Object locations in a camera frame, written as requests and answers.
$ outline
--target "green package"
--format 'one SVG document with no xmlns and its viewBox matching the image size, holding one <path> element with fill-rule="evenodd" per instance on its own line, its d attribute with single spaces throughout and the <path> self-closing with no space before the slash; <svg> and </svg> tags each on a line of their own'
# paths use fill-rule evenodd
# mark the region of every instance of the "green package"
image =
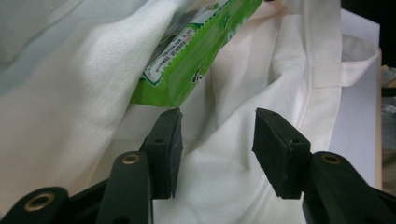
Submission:
<svg viewBox="0 0 396 224">
<path fill-rule="evenodd" d="M 131 103 L 179 107 L 261 2 L 221 0 L 184 14 L 152 54 Z"/>
</svg>

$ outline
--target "bag handle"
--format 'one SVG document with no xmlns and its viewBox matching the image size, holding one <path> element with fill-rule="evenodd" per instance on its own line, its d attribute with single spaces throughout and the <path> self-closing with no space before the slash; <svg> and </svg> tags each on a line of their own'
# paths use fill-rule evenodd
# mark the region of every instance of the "bag handle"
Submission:
<svg viewBox="0 0 396 224">
<path fill-rule="evenodd" d="M 343 35 L 342 41 L 342 62 L 313 68 L 314 89 L 352 86 L 380 55 L 378 47 L 357 37 Z"/>
</svg>

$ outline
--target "white surface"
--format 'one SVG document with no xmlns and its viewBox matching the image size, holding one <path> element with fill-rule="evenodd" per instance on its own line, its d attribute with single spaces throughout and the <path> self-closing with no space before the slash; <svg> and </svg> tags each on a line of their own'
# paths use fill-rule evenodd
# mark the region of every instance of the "white surface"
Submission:
<svg viewBox="0 0 396 224">
<path fill-rule="evenodd" d="M 343 34 L 379 44 L 379 24 L 342 10 Z M 370 65 L 361 80 L 343 88 L 330 151 L 348 159 L 364 180 L 375 186 L 375 149 L 378 67 L 380 58 Z"/>
</svg>

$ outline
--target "tote bag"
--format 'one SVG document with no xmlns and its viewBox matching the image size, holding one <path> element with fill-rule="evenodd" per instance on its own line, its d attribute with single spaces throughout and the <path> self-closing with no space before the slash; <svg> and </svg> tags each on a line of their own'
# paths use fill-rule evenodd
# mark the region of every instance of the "tote bag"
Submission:
<svg viewBox="0 0 396 224">
<path fill-rule="evenodd" d="M 103 3 L 86 19 L 92 4 L 83 1 L 1 67 L 3 213 L 34 189 L 73 194 L 106 178 L 113 159 L 137 150 L 166 110 L 127 108 L 128 99 L 152 43 L 191 3 L 148 1 L 112 15 Z M 78 28 L 77 18 L 85 21 Z M 251 152 L 255 109 L 280 113 L 312 151 L 327 150 L 341 87 L 379 55 L 340 30 L 338 1 L 262 4 L 181 107 L 177 196 L 155 202 L 157 223 L 304 223 L 301 202 L 278 199 Z"/>
</svg>

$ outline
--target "brass insert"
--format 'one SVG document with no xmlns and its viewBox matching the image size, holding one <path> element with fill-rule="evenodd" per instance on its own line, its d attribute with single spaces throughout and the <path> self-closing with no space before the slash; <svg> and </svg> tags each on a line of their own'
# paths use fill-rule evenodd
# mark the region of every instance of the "brass insert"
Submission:
<svg viewBox="0 0 396 224">
<path fill-rule="evenodd" d="M 126 155 L 122 158 L 122 162 L 127 165 L 137 163 L 139 160 L 140 158 L 137 155 Z"/>
<path fill-rule="evenodd" d="M 332 154 L 323 154 L 321 156 L 321 158 L 322 158 L 323 161 L 326 161 L 327 163 L 331 163 L 331 164 L 334 164 L 334 165 L 341 164 L 340 158 L 338 158 L 337 156 L 334 156 Z"/>
<path fill-rule="evenodd" d="M 24 209 L 28 212 L 34 212 L 47 207 L 55 199 L 55 195 L 52 192 L 44 192 L 35 196 L 29 200 L 24 206 Z"/>
</svg>

